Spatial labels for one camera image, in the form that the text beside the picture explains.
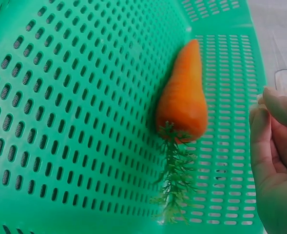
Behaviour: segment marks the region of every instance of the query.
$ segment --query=fingernail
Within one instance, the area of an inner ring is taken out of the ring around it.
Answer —
[[[269,91],[269,93],[273,96],[276,96],[276,97],[280,96],[279,92],[275,88],[266,86],[265,89]]]
[[[259,104],[258,105],[258,109],[264,109],[264,110],[267,110],[267,107],[265,104]]]
[[[260,99],[262,99],[262,94],[257,95],[257,102],[259,102]]]
[[[251,112],[252,110],[255,110],[255,109],[258,109],[258,104],[252,104],[250,107],[249,107],[249,112]]]

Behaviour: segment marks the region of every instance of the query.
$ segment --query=carrot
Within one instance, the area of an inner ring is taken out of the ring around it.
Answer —
[[[178,54],[156,110],[157,131],[164,139],[160,152],[165,155],[165,166],[154,183],[162,182],[160,195],[151,202],[164,207],[160,215],[165,222],[183,217],[181,206],[188,203],[187,193],[196,191],[192,173],[196,156],[179,144],[199,139],[207,125],[199,43],[191,40]]]
[[[191,40],[179,53],[172,76],[156,110],[156,127],[160,132],[166,121],[173,130],[186,132],[189,142],[200,138],[208,125],[208,110],[202,89],[202,63],[197,40]]]

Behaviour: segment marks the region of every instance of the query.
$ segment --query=slotted basket wall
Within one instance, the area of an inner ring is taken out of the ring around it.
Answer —
[[[197,194],[162,225],[153,112],[201,43]],[[261,234],[249,106],[265,75],[245,0],[0,0],[0,234]]]

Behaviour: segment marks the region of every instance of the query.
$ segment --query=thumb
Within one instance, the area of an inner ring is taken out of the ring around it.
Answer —
[[[270,114],[287,127],[287,96],[280,96],[275,89],[266,87],[263,100]]]

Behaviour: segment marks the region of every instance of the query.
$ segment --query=green plastic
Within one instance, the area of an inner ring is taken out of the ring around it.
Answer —
[[[249,106],[265,84],[246,0],[0,0],[0,234],[261,234]],[[201,42],[207,133],[190,221],[149,204],[154,109]]]

